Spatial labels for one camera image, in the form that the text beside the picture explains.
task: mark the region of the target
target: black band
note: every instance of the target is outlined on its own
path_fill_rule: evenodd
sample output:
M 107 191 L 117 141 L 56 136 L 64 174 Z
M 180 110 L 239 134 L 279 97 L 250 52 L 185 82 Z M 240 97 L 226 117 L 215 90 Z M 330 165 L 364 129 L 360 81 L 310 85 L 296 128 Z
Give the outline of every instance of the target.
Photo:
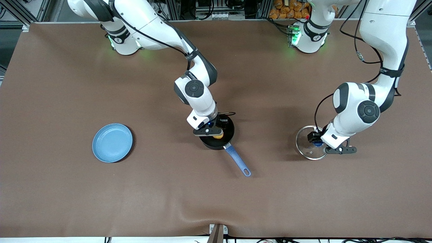
M 118 35 L 118 34 L 122 33 L 125 29 L 126 29 L 126 26 L 123 26 L 119 30 L 115 30 L 115 31 L 108 31 L 106 29 L 104 29 L 104 30 L 106 32 L 108 32 L 108 34 L 110 34 L 110 35 Z
M 114 41 L 117 44 L 123 44 L 124 40 L 126 40 L 126 38 L 130 36 L 130 32 L 129 31 L 125 31 L 123 34 L 121 35 L 109 35 L 109 37 L 111 38 L 112 41 Z
M 319 25 L 315 24 L 314 22 L 312 22 L 311 18 L 309 18 L 309 20 L 305 23 L 305 25 L 306 24 L 310 24 L 315 29 L 328 29 L 330 27 L 330 25 L 331 25 L 331 24 L 329 24 L 327 26 L 319 26 Z
M 321 34 L 315 33 L 311 31 L 311 29 L 309 29 L 307 24 L 304 24 L 303 29 L 305 30 L 306 35 L 309 36 L 311 38 L 311 41 L 313 42 L 320 41 L 327 34 L 327 32 L 323 32 Z
M 109 6 L 103 0 L 84 0 L 101 22 L 114 21 Z
M 405 68 L 405 64 L 402 65 L 402 69 L 400 70 L 390 70 L 388 68 L 385 67 L 381 67 L 379 69 L 379 73 L 390 76 L 392 78 L 394 77 L 400 77 L 402 75 L 403 69 Z
M 194 59 L 198 54 L 200 53 L 200 51 L 198 50 L 198 48 L 196 48 L 193 52 L 191 52 L 189 55 L 185 56 L 186 60 L 191 61 L 192 59 Z

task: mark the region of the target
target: green led light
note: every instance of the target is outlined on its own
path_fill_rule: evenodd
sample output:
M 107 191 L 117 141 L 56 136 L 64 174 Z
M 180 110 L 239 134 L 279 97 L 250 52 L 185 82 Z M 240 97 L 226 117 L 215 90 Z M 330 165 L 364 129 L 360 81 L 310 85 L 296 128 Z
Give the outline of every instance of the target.
M 298 31 L 297 32 L 297 34 L 295 34 L 293 37 L 292 37 L 292 44 L 293 45 L 297 45 L 298 43 L 299 43 L 299 39 L 300 39 L 300 37 L 302 36 L 302 32 L 301 31 Z
M 109 39 L 109 41 L 111 42 L 111 46 L 112 46 L 113 48 L 115 48 L 115 47 L 114 47 L 114 43 L 112 43 L 112 40 L 111 40 L 111 37 L 110 37 L 110 36 L 108 36 L 108 39 Z

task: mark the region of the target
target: black cable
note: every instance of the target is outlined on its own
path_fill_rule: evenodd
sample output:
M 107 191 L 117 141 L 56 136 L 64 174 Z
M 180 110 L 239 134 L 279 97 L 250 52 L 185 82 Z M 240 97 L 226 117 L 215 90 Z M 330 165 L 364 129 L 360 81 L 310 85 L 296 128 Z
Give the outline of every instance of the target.
M 300 21 L 299 19 L 296 19 L 296 18 L 286 18 L 286 19 L 295 19 L 295 20 L 297 20 L 297 21 L 299 21 L 300 23 L 302 23 L 302 24 L 306 24 L 308 21 Z
M 276 28 L 277 28 L 277 30 L 279 30 L 282 34 L 293 36 L 293 34 L 287 33 L 287 32 L 285 32 L 285 31 L 283 31 L 281 28 L 279 28 L 279 27 L 288 28 L 288 25 L 283 25 L 283 24 L 276 23 L 273 19 L 266 18 L 266 17 L 260 17 L 260 19 L 265 19 L 265 20 L 267 20 L 268 22 L 270 22 L 270 23 L 272 23 L 273 25 L 275 25 Z
M 164 42 L 162 42 L 162 41 L 160 41 L 160 40 L 157 40 L 157 39 L 155 39 L 155 38 L 153 38 L 153 37 L 151 37 L 151 36 L 149 36 L 149 35 L 146 35 L 146 34 L 142 33 L 142 32 L 139 31 L 137 28 L 135 28 L 135 27 L 133 27 L 132 25 L 130 25 L 126 20 L 124 20 L 124 18 L 121 16 L 121 14 L 119 14 L 118 16 L 120 17 L 120 19 L 121 19 L 121 20 L 122 20 L 122 21 L 123 21 L 127 26 L 131 27 L 134 31 L 136 31 L 136 32 L 138 32 L 138 33 L 140 33 L 140 34 L 142 34 L 143 36 L 149 38 L 150 40 L 153 40 L 153 41 L 155 41 L 155 42 L 157 42 L 157 43 L 159 43 L 159 44 L 162 44 L 162 45 L 165 45 L 165 46 L 167 46 L 167 47 L 169 47 L 169 48 L 172 48 L 172 49 L 174 49 L 174 50 L 176 50 L 176 51 L 182 53 L 184 56 L 187 56 L 187 54 L 186 54 L 184 51 L 182 51 L 182 50 L 180 50 L 180 49 L 178 49 L 178 48 L 176 48 L 176 47 L 174 47 L 174 46 L 172 46 L 172 45 L 166 44 L 166 43 L 164 43 Z
M 366 9 L 366 5 L 368 4 L 368 0 L 365 0 L 365 5 L 363 6 L 363 9 L 362 9 L 362 11 L 361 11 L 361 13 L 360 13 L 360 17 L 359 17 L 359 20 L 357 21 L 357 26 L 356 26 L 356 31 L 354 32 L 354 36 L 355 37 L 357 37 L 357 31 L 359 30 L 359 26 L 360 26 L 360 20 L 362 19 L 362 17 L 363 17 L 363 14 L 365 13 L 365 9 Z M 354 49 L 356 50 L 356 52 L 358 51 L 357 50 L 357 43 L 356 43 L 356 38 L 354 38 Z
M 171 28 L 173 28 L 173 29 L 175 30 L 175 32 L 177 33 L 177 35 L 180 37 L 180 33 L 178 33 L 177 28 L 175 28 L 175 27 L 171 24 L 171 22 L 168 21 L 168 19 L 166 19 L 164 16 L 161 16 L 161 15 L 159 15 L 159 14 L 158 14 L 158 16 L 161 17 L 163 20 L 165 20 L 165 22 L 166 22 L 169 26 L 171 26 Z M 187 68 L 186 68 L 186 70 L 189 70 L 190 68 L 191 68 L 191 61 L 188 60 L 188 61 L 187 61 Z
M 315 127 L 316 127 L 316 129 L 317 129 L 318 132 L 323 132 L 323 131 L 320 131 L 320 130 L 318 129 L 318 124 L 317 124 L 317 113 L 318 113 L 318 108 L 320 108 L 320 105 L 322 104 L 322 102 L 324 102 L 324 100 L 326 100 L 327 98 L 333 96 L 333 94 L 334 94 L 334 93 L 331 93 L 331 94 L 329 94 L 328 96 L 326 96 L 324 99 L 322 99 L 322 100 L 319 102 L 317 108 L 315 109 L 314 121 L 315 121 Z
M 359 41 L 362 41 L 362 42 L 366 43 L 362 38 L 357 37 L 356 34 L 357 34 L 357 29 L 358 29 L 358 26 L 359 26 L 359 23 L 360 23 L 360 20 L 361 20 L 361 16 L 363 15 L 364 10 L 365 10 L 365 7 L 366 7 L 367 0 L 366 0 L 366 2 L 365 2 L 365 6 L 363 7 L 363 11 L 362 11 L 362 14 L 361 14 L 361 16 L 360 16 L 360 18 L 359 18 L 359 21 L 357 22 L 356 34 L 355 34 L 355 35 L 351 35 L 351 34 L 348 34 L 348 33 L 346 33 L 345 31 L 342 30 L 342 28 L 345 26 L 346 22 L 351 18 L 351 16 L 353 16 L 354 12 L 355 12 L 355 11 L 357 10 L 357 8 L 360 6 L 360 4 L 362 3 L 362 1 L 363 1 L 363 0 L 360 0 L 360 2 L 357 4 L 357 6 L 354 8 L 354 10 L 350 13 L 350 15 L 347 17 L 347 19 L 342 23 L 342 25 L 341 25 L 340 28 L 339 28 L 339 31 L 340 31 L 342 34 L 346 35 L 346 36 L 349 36 L 349 37 L 351 37 L 351 38 L 354 38 L 354 40 L 359 40 Z M 354 42 L 354 48 L 356 49 L 356 53 L 358 53 L 358 52 L 357 52 L 357 47 L 356 47 L 356 43 L 355 43 L 355 42 Z M 378 55 L 379 61 L 377 61 L 377 62 L 367 62 L 367 61 L 362 60 L 362 62 L 363 62 L 363 63 L 366 63 L 366 64 L 376 64 L 376 63 L 381 63 L 381 66 L 382 66 L 382 57 L 381 57 L 381 54 L 378 52 L 378 50 L 377 50 L 376 48 L 374 48 L 374 47 L 372 47 L 372 46 L 371 46 L 371 48 L 372 48 L 372 49 L 375 51 L 375 53 Z
M 228 4 L 228 0 L 225 0 L 225 5 L 232 10 L 241 10 L 245 8 L 245 1 L 243 2 L 242 6 L 232 6 Z
M 6 14 L 6 9 L 4 9 L 3 6 L 0 6 L 0 7 L 1 7 L 1 9 L 0 9 L 0 15 L 1 15 L 1 16 L 0 16 L 0 19 L 1 19 L 1 18 L 3 18 L 4 15 Z
M 377 79 L 379 77 L 380 74 L 381 73 L 378 73 L 373 79 L 367 81 L 366 83 L 370 83 L 370 82 L 374 81 L 375 79 Z
M 206 14 L 206 16 L 202 19 L 196 17 L 193 13 L 192 13 L 192 8 L 194 7 L 191 3 L 193 2 L 193 0 L 189 0 L 189 14 L 192 16 L 193 19 L 195 20 L 205 20 L 208 19 L 212 14 L 213 11 L 215 9 L 215 3 L 213 2 L 213 0 L 209 0 L 209 12 Z
M 165 14 L 165 12 L 164 12 L 164 10 L 163 10 L 163 8 L 162 8 L 162 5 L 161 5 L 161 3 L 160 3 L 160 0 L 155 0 L 155 2 L 156 2 L 156 5 L 157 5 L 158 8 L 159 8 L 159 11 L 162 12 L 162 14 L 163 14 L 163 16 L 165 17 L 165 19 L 166 19 L 166 20 L 170 19 L 170 18 L 168 18 L 168 16 Z
M 357 241 L 357 240 L 354 240 L 354 239 L 346 239 L 342 243 L 347 243 L 347 242 L 354 242 L 354 243 L 364 243 L 364 242 L 383 243 L 383 242 L 386 242 L 386 241 L 389 241 L 389 240 L 404 240 L 404 241 L 410 241 L 410 242 L 413 242 L 413 243 L 422 243 L 421 241 L 416 240 L 416 239 L 409 239 L 409 238 L 403 238 L 403 237 L 392 237 L 392 238 L 388 238 L 388 239 L 384 239 L 384 240 L 380 240 L 380 241 L 378 241 L 378 240 L 374 240 L 374 241 L 369 241 L 369 240 L 367 240 L 367 241 L 362 241 L 362 240 L 361 241 Z

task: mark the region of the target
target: wire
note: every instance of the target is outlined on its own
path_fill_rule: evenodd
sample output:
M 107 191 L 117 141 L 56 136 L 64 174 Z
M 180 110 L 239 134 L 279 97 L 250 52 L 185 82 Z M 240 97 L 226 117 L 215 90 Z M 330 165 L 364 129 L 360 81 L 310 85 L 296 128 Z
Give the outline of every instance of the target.
M 135 27 L 133 27 L 132 25 L 130 25 L 126 20 L 124 20 L 124 18 L 121 16 L 121 14 L 118 14 L 118 12 L 117 12 L 117 10 L 116 9 L 114 9 L 114 11 L 117 13 L 117 15 L 120 17 L 120 19 L 126 24 L 126 25 L 128 25 L 129 27 L 131 27 L 134 31 L 136 31 L 136 32 L 138 32 L 138 33 L 140 33 L 140 34 L 142 34 L 143 36 L 145 36 L 145 37 L 147 37 L 147 38 L 149 38 L 149 39 L 151 39 L 151 40 L 153 40 L 153 41 L 155 41 L 155 42 L 157 42 L 157 43 L 160 43 L 160 44 L 162 44 L 162 45 L 165 45 L 165 46 L 167 46 L 167 47 L 169 47 L 169 48 L 172 48 L 172 49 L 174 49 L 174 50 L 176 50 L 176 51 L 178 51 L 178 52 L 180 52 L 180 53 L 182 53 L 184 56 L 187 56 L 188 55 L 188 53 L 186 53 L 186 52 L 184 52 L 184 51 L 182 51 L 182 50 L 180 50 L 180 49 L 178 49 L 178 48 L 176 48 L 176 47 L 174 47 L 174 46 L 171 46 L 171 45 L 169 45 L 169 44 L 167 44 L 167 43 L 164 43 L 164 42 L 162 42 L 162 41 L 160 41 L 160 40 L 157 40 L 157 39 L 155 39 L 155 38 L 153 38 L 153 37 L 151 37 L 151 36 L 149 36 L 149 35 L 146 35 L 146 34 L 144 34 L 144 33 L 142 33 L 141 31 L 139 31 L 138 29 L 136 29 Z M 173 26 L 172 26 L 172 24 L 167 20 L 167 19 L 165 19 L 165 21 L 177 32 L 177 29 L 176 28 L 174 28 Z M 187 61 L 187 70 L 189 70 L 190 69 L 190 67 L 191 67 L 191 61 Z
M 175 27 L 171 24 L 171 22 L 168 21 L 168 19 L 166 19 L 164 16 L 161 16 L 160 14 L 158 14 L 158 16 L 161 17 L 163 20 L 165 20 L 165 22 L 166 22 L 169 26 L 171 26 L 171 28 L 173 28 L 173 29 L 175 30 L 175 32 L 177 33 L 177 35 L 180 37 L 180 33 L 178 33 L 177 28 L 175 28 Z M 187 47 L 184 45 L 184 43 L 183 43 L 183 48 L 187 51 Z M 188 60 L 188 61 L 187 61 L 187 68 L 186 68 L 186 70 L 189 70 L 190 68 L 191 68 L 191 61 Z
M 346 22 L 351 18 L 351 16 L 353 16 L 353 14 L 355 13 L 355 11 L 359 8 L 359 6 L 360 6 L 360 4 L 362 3 L 362 1 L 363 1 L 363 0 L 360 0 L 360 2 L 357 4 L 357 6 L 354 8 L 354 10 L 350 13 L 350 15 L 347 17 L 347 19 L 342 23 L 342 25 L 341 25 L 340 28 L 339 28 L 339 31 L 340 31 L 342 34 L 344 34 L 344 35 L 346 35 L 346 36 L 349 36 L 349 37 L 351 37 L 351 38 L 354 38 L 354 48 L 356 49 L 356 53 L 357 53 L 357 55 L 361 55 L 361 54 L 357 51 L 357 45 L 356 45 L 356 41 L 355 41 L 355 40 L 359 40 L 359 41 L 362 41 L 362 42 L 366 43 L 362 38 L 357 37 L 357 30 L 358 30 L 358 27 L 359 27 L 359 25 L 360 25 L 360 20 L 361 20 L 361 18 L 362 18 L 362 16 L 363 16 L 363 13 L 364 13 L 364 11 L 365 11 L 366 4 L 367 4 L 367 1 L 368 1 L 368 0 L 366 0 L 365 5 L 364 5 L 363 10 L 362 10 L 362 13 L 361 13 L 361 15 L 360 15 L 360 18 L 359 18 L 359 20 L 358 20 L 358 22 L 357 22 L 357 27 L 356 27 L 356 32 L 355 32 L 355 34 L 354 34 L 354 35 L 348 34 L 348 33 L 346 33 L 345 31 L 343 31 L 342 28 L 345 26 Z M 363 60 L 363 59 L 360 59 L 360 60 L 361 60 L 363 63 L 365 63 L 365 64 L 376 64 L 376 63 L 380 63 L 380 64 L 381 64 L 381 67 L 382 67 L 382 57 L 381 57 L 381 54 L 378 52 L 378 50 L 377 50 L 376 48 L 374 48 L 374 47 L 372 47 L 372 46 L 371 46 L 371 48 L 372 48 L 372 49 L 375 51 L 375 53 L 378 55 L 379 61 L 377 61 L 377 62 L 367 62 L 367 61 L 365 61 L 365 60 Z
M 295 19 L 295 20 L 297 20 L 297 21 L 299 21 L 300 23 L 302 23 L 302 24 L 306 24 L 308 21 L 300 21 L 299 19 L 296 19 L 296 18 L 287 18 L 287 19 Z
M 232 5 L 228 4 L 228 0 L 225 0 L 225 5 L 232 10 L 241 10 L 241 9 L 245 8 L 245 2 L 244 1 L 243 1 L 242 6 L 232 6 Z
M 168 16 L 165 14 L 165 11 L 164 11 L 163 8 L 162 8 L 162 5 L 161 5 L 161 3 L 160 3 L 160 0 L 156 0 L 155 2 L 156 2 L 156 5 L 157 5 L 158 8 L 159 8 L 159 11 L 162 12 L 162 14 L 163 14 L 163 16 L 165 17 L 165 19 L 166 19 L 166 20 L 170 19 L 170 18 L 168 18 Z
M 174 47 L 174 46 L 172 46 L 172 45 L 166 44 L 166 43 L 164 43 L 164 42 L 162 42 L 162 41 L 160 41 L 160 40 L 157 40 L 157 39 L 155 39 L 155 38 L 153 38 L 153 37 L 151 37 L 151 36 L 149 36 L 149 35 L 146 35 L 146 34 L 142 33 L 142 32 L 139 31 L 137 28 L 135 28 L 135 27 L 133 27 L 132 25 L 130 25 L 126 20 L 124 20 L 124 18 L 121 16 L 121 14 L 118 15 L 118 16 L 120 17 L 120 19 L 121 19 L 121 20 L 122 20 L 122 21 L 123 21 L 127 26 L 131 27 L 134 31 L 136 31 L 136 32 L 138 32 L 138 33 L 140 33 L 140 34 L 142 34 L 143 36 L 145 36 L 145 37 L 151 39 L 152 41 L 155 41 L 155 42 L 157 42 L 157 43 L 159 43 L 159 44 L 162 44 L 162 45 L 165 45 L 165 46 L 167 46 L 167 47 L 169 47 L 169 48 L 172 48 L 172 49 L 174 49 L 174 50 L 176 50 L 176 51 L 182 53 L 184 56 L 187 56 L 187 54 L 186 54 L 184 51 L 182 51 L 182 50 L 180 50 L 180 49 L 178 49 L 178 48 L 176 48 L 176 47 Z
M 315 127 L 317 129 L 318 132 L 322 132 L 318 129 L 318 125 L 317 125 L 317 113 L 318 113 L 318 109 L 320 108 L 320 105 L 322 104 L 322 102 L 324 102 L 324 100 L 328 99 L 329 97 L 332 97 L 334 93 L 329 94 L 328 96 L 326 96 L 324 99 L 322 99 L 317 108 L 315 109 L 315 114 L 314 114 L 314 121 L 315 121 Z
M 281 32 L 282 34 L 293 36 L 293 34 L 287 33 L 287 32 L 283 31 L 283 30 L 280 28 L 280 27 L 288 28 L 288 25 L 283 25 L 283 24 L 276 23 L 273 19 L 266 18 L 266 17 L 260 17 L 260 19 L 265 19 L 265 20 L 267 20 L 268 22 L 270 22 L 270 23 L 272 23 L 273 25 L 275 25 L 276 28 L 277 28 L 277 30 L 279 30 L 279 32 Z
M 206 15 L 204 18 L 202 18 L 202 19 L 196 17 L 196 16 L 192 13 L 192 7 L 193 7 L 193 5 L 191 4 L 192 2 L 193 2 L 192 0 L 189 0 L 189 14 L 192 16 L 193 19 L 195 19 L 195 20 L 205 20 L 205 19 L 208 19 L 208 18 L 213 14 L 213 11 L 214 11 L 214 9 L 215 9 L 215 3 L 213 2 L 213 0 L 209 0 L 209 12 L 208 12 L 207 15 Z
M 6 9 L 3 8 L 3 6 L 0 6 L 0 19 L 4 17 L 4 15 L 6 14 Z

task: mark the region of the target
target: brown table cover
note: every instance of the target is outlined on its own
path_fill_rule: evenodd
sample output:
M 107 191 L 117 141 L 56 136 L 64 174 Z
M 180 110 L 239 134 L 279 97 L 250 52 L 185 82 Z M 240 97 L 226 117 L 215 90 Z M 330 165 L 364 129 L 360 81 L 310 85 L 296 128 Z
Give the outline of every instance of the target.
M 378 73 L 340 24 L 315 54 L 288 48 L 265 21 L 175 24 L 219 72 L 210 90 L 219 111 L 237 112 L 232 144 L 250 178 L 193 136 L 173 91 L 181 54 L 121 56 L 98 24 L 32 24 L 0 88 L 0 236 L 183 236 L 222 223 L 237 237 L 432 237 L 432 75 L 414 29 L 402 97 L 353 136 L 358 153 L 296 151 L 323 97 Z M 326 101 L 318 124 L 335 114 Z M 106 164 L 91 144 L 114 122 L 135 145 Z

